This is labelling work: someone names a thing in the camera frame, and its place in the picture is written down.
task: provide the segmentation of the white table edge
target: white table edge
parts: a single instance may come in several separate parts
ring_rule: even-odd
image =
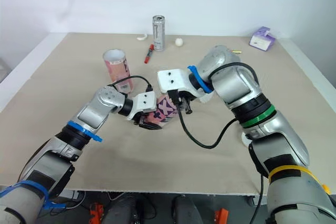
[[[301,51],[301,49],[291,40],[282,38],[278,40],[282,47],[292,57],[296,64],[302,69],[311,80],[314,87],[320,92],[329,106],[336,113],[336,89],[314,65],[313,62]]]
[[[47,35],[0,83],[0,113],[66,35]]]

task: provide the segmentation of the green ring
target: green ring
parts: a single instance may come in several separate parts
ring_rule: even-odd
[[[248,120],[245,123],[241,123],[241,126],[243,128],[247,128],[250,127],[253,124],[256,124],[258,122],[260,122],[261,120],[265,119],[266,117],[270,116],[275,110],[274,105],[271,105],[267,110],[265,110],[262,114],[256,116],[255,118]]]

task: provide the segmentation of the white ball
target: white ball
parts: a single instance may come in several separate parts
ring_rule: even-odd
[[[175,40],[175,45],[176,45],[177,47],[182,47],[182,46],[183,46],[183,39],[182,39],[182,38],[177,38],[177,39]]]

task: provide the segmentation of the white wall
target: white wall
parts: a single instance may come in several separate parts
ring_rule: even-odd
[[[295,42],[336,84],[331,74],[335,0],[2,0],[6,18],[1,43],[7,61],[19,58],[12,50],[28,51],[48,31],[84,33],[151,33],[151,17],[166,16],[167,34],[249,35],[268,26],[279,37]],[[322,33],[329,29],[322,39]],[[319,54],[321,48],[325,53]]]

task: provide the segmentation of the red marker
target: red marker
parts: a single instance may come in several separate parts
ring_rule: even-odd
[[[154,50],[154,45],[151,44],[151,45],[149,46],[148,53],[147,53],[146,58],[145,58],[145,64],[148,63],[149,58],[151,57],[153,50]]]

